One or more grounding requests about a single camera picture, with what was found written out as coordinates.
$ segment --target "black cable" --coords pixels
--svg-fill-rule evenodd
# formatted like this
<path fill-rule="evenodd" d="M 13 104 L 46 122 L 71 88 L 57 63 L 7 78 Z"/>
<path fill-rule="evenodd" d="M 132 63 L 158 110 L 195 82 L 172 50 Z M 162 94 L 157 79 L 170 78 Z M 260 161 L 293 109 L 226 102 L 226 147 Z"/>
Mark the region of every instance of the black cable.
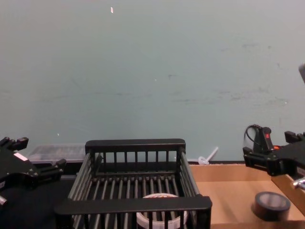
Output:
<path fill-rule="evenodd" d="M 248 137 L 254 144 L 256 144 L 256 145 L 258 145 L 258 146 L 261 147 L 261 144 L 259 144 L 258 142 L 254 141 L 254 140 L 249 136 L 248 130 L 249 130 L 250 128 L 253 128 L 253 129 L 255 129 L 255 131 L 256 131 L 256 130 L 258 130 L 258 129 L 261 128 L 261 127 L 260 127 L 259 125 L 257 125 L 257 124 L 252 124 L 252 125 L 249 125 L 249 126 L 246 128 L 246 131 L 244 132 L 244 137 L 247 135 L 247 137 Z"/>

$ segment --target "black tape roll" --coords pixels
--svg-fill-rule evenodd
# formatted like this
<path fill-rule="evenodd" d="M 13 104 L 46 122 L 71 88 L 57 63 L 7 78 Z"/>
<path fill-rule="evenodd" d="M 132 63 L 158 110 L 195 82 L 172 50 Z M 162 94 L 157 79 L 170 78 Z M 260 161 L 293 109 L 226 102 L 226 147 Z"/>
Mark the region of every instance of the black tape roll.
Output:
<path fill-rule="evenodd" d="M 253 213 L 265 221 L 282 221 L 288 218 L 290 201 L 274 192 L 260 192 L 252 205 Z"/>

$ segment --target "dish rack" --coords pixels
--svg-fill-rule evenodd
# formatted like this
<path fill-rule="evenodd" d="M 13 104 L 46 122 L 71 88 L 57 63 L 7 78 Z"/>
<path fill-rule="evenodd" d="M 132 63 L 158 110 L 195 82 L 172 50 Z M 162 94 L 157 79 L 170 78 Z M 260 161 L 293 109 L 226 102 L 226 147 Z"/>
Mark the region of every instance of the dish rack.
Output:
<path fill-rule="evenodd" d="M 93 140 L 68 198 L 55 207 L 58 229 L 135 229 L 136 213 L 153 220 L 180 217 L 182 229 L 209 229 L 212 202 L 203 197 L 182 139 Z M 177 198 L 143 198 L 170 193 Z M 184 211 L 188 212 L 184 222 Z"/>

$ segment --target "cardboard surface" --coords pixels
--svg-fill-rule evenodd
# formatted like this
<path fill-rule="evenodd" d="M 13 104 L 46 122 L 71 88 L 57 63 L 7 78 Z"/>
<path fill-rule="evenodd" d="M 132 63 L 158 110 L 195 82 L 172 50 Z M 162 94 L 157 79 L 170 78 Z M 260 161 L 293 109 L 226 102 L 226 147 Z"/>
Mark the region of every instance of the cardboard surface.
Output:
<path fill-rule="evenodd" d="M 266 172 L 245 165 L 191 166 L 191 169 L 200 193 L 212 200 L 213 229 L 281 229 L 282 225 L 288 229 L 305 228 L 301 222 L 296 223 L 296 220 L 305 220 L 305 216 L 292 202 L 289 221 L 285 224 L 266 223 L 251 211 L 259 192 L 271 191 L 285 196 Z"/>

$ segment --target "black table surface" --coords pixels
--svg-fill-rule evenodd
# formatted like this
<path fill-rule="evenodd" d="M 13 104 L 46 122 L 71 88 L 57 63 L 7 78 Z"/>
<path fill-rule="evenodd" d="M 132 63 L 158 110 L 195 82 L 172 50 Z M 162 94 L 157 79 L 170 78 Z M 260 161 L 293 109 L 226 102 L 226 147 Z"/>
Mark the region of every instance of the black table surface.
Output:
<path fill-rule="evenodd" d="M 55 229 L 54 206 L 67 198 L 74 180 L 61 180 L 33 190 L 0 192 L 8 204 L 0 209 L 0 229 Z"/>

